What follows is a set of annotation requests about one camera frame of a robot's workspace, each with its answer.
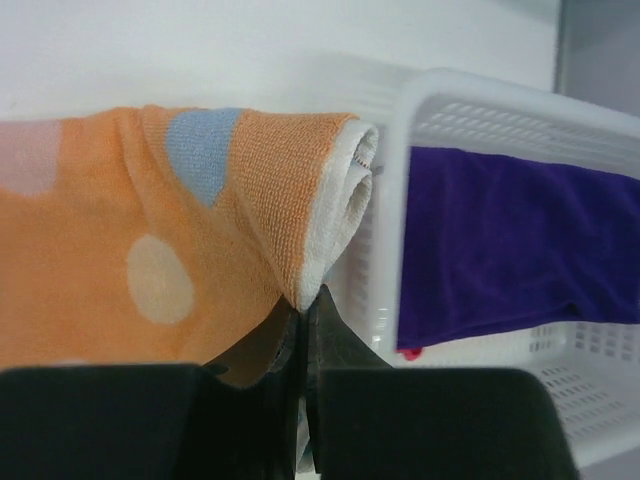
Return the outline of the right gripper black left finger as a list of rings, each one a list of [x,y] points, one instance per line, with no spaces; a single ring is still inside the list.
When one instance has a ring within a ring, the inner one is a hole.
[[[300,321],[280,299],[258,327],[207,365],[213,479],[295,477]]]

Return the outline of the purple towel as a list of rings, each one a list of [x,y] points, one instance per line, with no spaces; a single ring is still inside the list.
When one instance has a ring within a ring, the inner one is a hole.
[[[579,320],[639,320],[638,181],[413,148],[398,349]]]

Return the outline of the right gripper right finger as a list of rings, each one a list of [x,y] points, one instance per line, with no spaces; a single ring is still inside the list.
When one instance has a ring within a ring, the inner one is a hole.
[[[343,321],[332,294],[322,286],[306,319],[305,412],[315,472],[325,475],[345,462],[344,447],[355,445],[359,409],[376,376],[390,365]]]

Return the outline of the pink towel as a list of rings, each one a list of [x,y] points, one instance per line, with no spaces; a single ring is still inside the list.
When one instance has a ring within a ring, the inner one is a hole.
[[[422,356],[423,348],[400,349],[398,353],[408,362],[413,362]]]

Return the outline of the orange towel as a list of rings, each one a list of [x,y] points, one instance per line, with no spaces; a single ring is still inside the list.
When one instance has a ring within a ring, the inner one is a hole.
[[[116,108],[1,126],[1,365],[207,364],[306,311],[364,216],[349,113]]]

